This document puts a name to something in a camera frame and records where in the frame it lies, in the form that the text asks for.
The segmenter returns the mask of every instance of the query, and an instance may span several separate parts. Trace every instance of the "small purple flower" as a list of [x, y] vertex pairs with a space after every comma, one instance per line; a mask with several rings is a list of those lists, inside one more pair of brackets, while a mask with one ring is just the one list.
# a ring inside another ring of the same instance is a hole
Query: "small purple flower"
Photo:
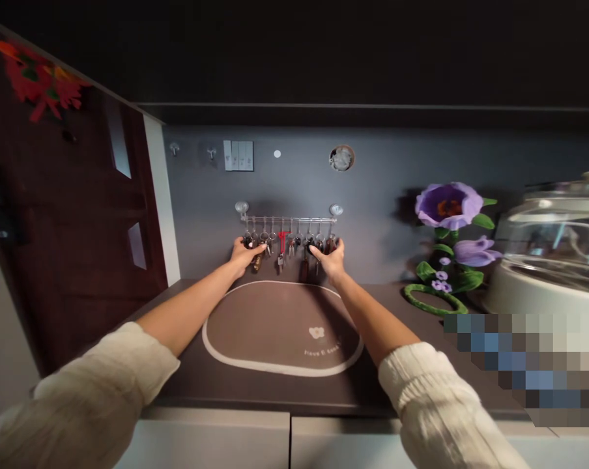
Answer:
[[460, 241], [453, 247], [455, 260], [470, 267], [483, 267], [503, 256], [490, 248], [495, 242], [482, 236], [476, 241]]
[[483, 198], [461, 182], [430, 184], [416, 198], [416, 214], [425, 225], [457, 230], [470, 225], [483, 207]]

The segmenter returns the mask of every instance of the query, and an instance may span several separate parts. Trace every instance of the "white cabinet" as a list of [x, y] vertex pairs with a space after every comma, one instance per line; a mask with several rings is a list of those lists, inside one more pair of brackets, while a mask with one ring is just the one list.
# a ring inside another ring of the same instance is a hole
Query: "white cabinet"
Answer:
[[[500, 421], [499, 429], [532, 469], [589, 469], [589, 431]], [[292, 469], [414, 468], [397, 419], [292, 418]]]
[[118, 469], [288, 469], [290, 415], [146, 409]]
[[292, 418], [291, 469], [413, 468], [398, 419]]

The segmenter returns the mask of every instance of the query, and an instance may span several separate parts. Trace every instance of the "red keychain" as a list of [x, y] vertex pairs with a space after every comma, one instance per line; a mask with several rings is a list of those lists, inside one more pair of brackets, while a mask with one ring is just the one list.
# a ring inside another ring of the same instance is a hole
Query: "red keychain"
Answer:
[[283, 231], [283, 219], [281, 221], [281, 229], [282, 231], [280, 231], [280, 256], [277, 258], [277, 265], [280, 268], [280, 273], [283, 270], [283, 266], [286, 263], [285, 256], [283, 255], [286, 246], [286, 236], [290, 234], [290, 231]]

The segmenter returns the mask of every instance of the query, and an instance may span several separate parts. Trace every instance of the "light switch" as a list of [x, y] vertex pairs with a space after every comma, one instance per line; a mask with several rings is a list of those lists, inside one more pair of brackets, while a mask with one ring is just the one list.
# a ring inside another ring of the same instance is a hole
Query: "light switch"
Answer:
[[245, 142], [244, 155], [246, 160], [245, 171], [253, 171], [253, 142]]
[[231, 171], [231, 140], [223, 140], [223, 154], [225, 155], [225, 170]]
[[247, 170], [247, 146], [244, 142], [238, 142], [238, 170]]
[[238, 155], [240, 154], [240, 142], [232, 141], [231, 142], [231, 170], [238, 171], [240, 169], [238, 163]]
[[226, 171], [253, 171], [253, 142], [223, 140]]

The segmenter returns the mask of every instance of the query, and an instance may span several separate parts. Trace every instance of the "logo on placemat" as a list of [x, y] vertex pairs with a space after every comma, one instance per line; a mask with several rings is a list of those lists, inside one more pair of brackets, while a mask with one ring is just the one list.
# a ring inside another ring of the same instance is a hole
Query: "logo on placemat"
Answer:
[[325, 329], [323, 328], [310, 328], [308, 330], [309, 334], [315, 339], [320, 339], [321, 337], [325, 336]]

